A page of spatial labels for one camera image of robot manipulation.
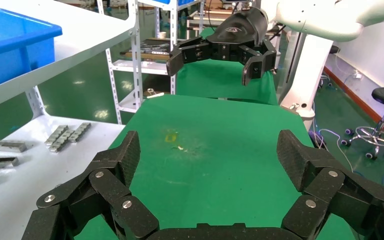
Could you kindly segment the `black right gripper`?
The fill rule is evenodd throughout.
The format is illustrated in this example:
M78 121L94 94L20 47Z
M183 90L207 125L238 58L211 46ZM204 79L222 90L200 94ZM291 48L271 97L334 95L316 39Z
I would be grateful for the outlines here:
M275 68L277 51L266 39L268 21L256 7L229 16L206 37L194 37L173 46L166 62L167 74L176 75L185 64L207 59L243 64L241 84L260 79Z

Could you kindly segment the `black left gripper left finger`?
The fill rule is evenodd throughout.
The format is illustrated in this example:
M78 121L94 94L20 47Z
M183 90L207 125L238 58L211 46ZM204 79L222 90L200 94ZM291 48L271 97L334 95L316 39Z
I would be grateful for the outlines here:
M82 173L37 199L22 238L72 240L97 216L120 240L149 238L159 221L130 191L140 154L136 131L118 147L98 152Z

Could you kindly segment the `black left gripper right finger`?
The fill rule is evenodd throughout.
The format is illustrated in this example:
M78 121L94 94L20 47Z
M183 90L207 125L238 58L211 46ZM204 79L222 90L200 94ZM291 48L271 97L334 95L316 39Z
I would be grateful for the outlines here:
M330 215L342 218L366 240L384 240L384 186L347 170L328 151L302 144L281 130L277 158L300 197L281 227L314 240Z

